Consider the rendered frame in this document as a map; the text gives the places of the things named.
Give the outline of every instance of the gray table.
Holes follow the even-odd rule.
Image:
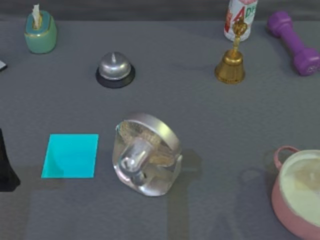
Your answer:
[[[246,79],[217,81],[232,46],[223,22],[58,22],[56,49],[28,52],[24,22],[0,22],[0,127],[21,178],[0,194],[1,240],[295,240],[276,219],[273,152],[319,149],[319,75],[298,76],[281,42],[255,22],[240,45]],[[296,22],[317,47],[317,22]],[[124,53],[137,70],[122,89],[95,80],[100,58]],[[168,195],[148,198],[117,179],[115,126],[146,112],[179,136],[184,168]],[[95,177],[41,179],[51,133],[98,133]]]

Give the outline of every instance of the can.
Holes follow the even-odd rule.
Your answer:
[[[244,41],[249,37],[251,25],[256,14],[257,3],[258,0],[230,0],[224,25],[224,35],[227,39],[231,41],[235,40],[236,35],[232,27],[241,17],[244,18],[244,22],[247,24],[247,30],[240,37],[240,41]]]

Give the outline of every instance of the brass hand bell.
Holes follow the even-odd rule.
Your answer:
[[[232,30],[235,34],[233,49],[225,52],[221,62],[215,68],[216,78],[225,84],[238,84],[245,78],[244,58],[238,48],[240,37],[246,32],[247,27],[243,17],[233,24]]]

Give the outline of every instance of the purple dumbbell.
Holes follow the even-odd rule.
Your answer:
[[[267,26],[275,37],[280,37],[294,55],[293,64],[300,75],[308,76],[320,70],[320,54],[313,48],[305,47],[294,32],[292,20],[285,11],[272,14]]]

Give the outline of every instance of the pink cup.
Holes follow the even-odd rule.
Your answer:
[[[284,164],[279,161],[279,153],[282,150],[290,150],[294,152]],[[320,225],[316,222],[302,217],[294,207],[288,202],[283,187],[283,178],[285,171],[290,167],[290,162],[302,161],[304,156],[317,156],[320,157],[320,150],[303,150],[292,146],[282,146],[274,153],[274,164],[279,170],[279,175],[276,178],[275,184],[272,190],[272,207],[279,219],[279,221],[293,234],[304,240],[320,240]]]

